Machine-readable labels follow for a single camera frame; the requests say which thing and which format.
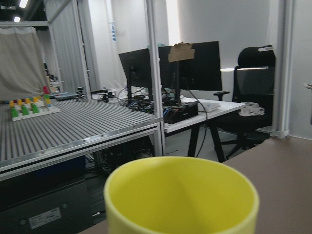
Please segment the label sticker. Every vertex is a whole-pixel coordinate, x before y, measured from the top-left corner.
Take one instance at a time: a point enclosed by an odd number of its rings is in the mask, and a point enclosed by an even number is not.
[[[264,47],[264,48],[259,48],[258,49],[259,52],[268,51],[268,50],[273,50],[273,46],[269,46],[269,47]]]
[[[37,227],[50,223],[59,218],[61,218],[60,211],[59,211],[59,208],[56,207],[50,211],[47,211],[37,216],[29,218],[29,223],[30,223],[31,229],[35,229]]]

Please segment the yellow cup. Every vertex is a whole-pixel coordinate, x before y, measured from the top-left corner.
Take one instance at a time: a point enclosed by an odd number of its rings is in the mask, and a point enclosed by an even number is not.
[[[205,159],[128,162],[107,179],[109,234],[253,234],[259,197],[240,172]]]

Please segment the computer monitor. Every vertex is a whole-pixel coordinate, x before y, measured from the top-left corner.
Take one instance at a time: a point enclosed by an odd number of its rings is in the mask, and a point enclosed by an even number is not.
[[[127,78],[128,100],[132,100],[131,87],[146,87],[152,95],[150,52],[148,49],[119,54]]]
[[[215,91],[222,90],[219,42],[194,43],[194,59],[168,61],[171,46],[159,47],[160,76],[163,88]]]

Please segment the cloth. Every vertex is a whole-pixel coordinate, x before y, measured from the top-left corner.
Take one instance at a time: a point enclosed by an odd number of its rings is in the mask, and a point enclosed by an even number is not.
[[[0,51],[0,101],[42,95],[48,81],[35,28],[0,28]]]
[[[255,102],[243,102],[247,106],[239,110],[238,114],[240,116],[262,116],[264,115],[264,109]]]

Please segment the aluminum profile table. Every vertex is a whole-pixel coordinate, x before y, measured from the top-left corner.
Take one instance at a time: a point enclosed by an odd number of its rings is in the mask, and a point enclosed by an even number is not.
[[[160,118],[118,104],[53,101],[61,112],[12,121],[0,106],[0,180],[157,133]]]

